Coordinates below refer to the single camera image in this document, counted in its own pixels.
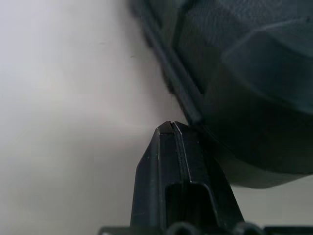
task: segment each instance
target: gray surface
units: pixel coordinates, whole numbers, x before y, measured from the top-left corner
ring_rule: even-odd
[[[0,1],[0,234],[128,225],[154,129],[185,122],[123,0]],[[312,177],[234,188],[259,224],[313,222]]]

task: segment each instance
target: black plastic part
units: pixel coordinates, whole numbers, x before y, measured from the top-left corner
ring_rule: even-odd
[[[313,1],[130,1],[190,124],[256,167],[313,173]]]
[[[243,221],[217,162],[196,131],[178,122],[157,128],[136,172],[131,226],[161,228],[188,222],[203,231],[231,231]]]

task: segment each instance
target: white background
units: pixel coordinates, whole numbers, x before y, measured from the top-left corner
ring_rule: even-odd
[[[185,122],[124,0],[0,0],[0,234],[128,225],[157,126]],[[313,178],[234,188],[260,225],[312,224]]]

